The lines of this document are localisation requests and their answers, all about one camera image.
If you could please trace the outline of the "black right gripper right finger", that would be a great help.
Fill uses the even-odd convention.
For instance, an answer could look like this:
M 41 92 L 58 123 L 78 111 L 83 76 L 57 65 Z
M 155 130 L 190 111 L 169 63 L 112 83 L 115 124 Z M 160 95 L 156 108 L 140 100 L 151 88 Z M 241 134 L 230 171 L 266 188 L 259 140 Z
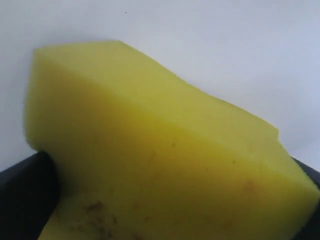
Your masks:
M 313 183 L 320 188 L 320 172 L 292 157 L 292 159 L 300 166 L 304 173 L 313 181 Z

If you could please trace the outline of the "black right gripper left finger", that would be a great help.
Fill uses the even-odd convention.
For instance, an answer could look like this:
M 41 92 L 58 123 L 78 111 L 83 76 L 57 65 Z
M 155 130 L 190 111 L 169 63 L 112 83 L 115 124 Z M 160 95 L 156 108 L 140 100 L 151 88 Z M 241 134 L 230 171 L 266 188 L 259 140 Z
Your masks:
M 60 199 L 51 157 L 41 151 L 0 173 L 0 238 L 36 240 Z

